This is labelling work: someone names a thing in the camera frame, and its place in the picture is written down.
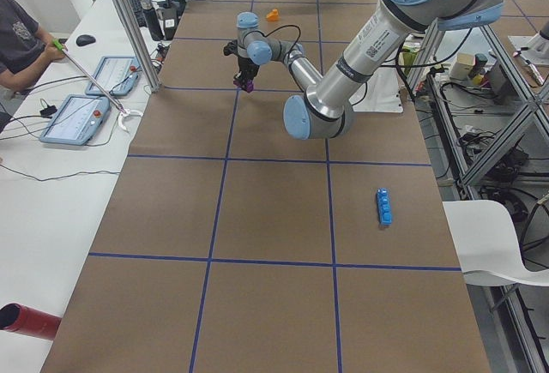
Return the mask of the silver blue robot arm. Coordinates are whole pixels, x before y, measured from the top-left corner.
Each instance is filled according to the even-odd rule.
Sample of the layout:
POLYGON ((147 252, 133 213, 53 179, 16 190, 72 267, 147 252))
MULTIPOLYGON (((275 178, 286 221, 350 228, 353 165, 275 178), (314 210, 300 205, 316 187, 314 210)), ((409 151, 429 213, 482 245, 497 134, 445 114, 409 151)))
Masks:
POLYGON ((283 63, 303 95, 284 106, 284 125, 296 139, 327 139, 346 133, 353 123, 351 97, 363 87, 411 33, 432 23, 441 31, 480 27, 496 21, 504 0, 378 0, 371 18, 325 75, 305 57, 298 42, 270 38, 258 28, 258 17, 242 12, 238 35, 223 49, 238 59, 235 86, 247 93, 260 66, 283 63))

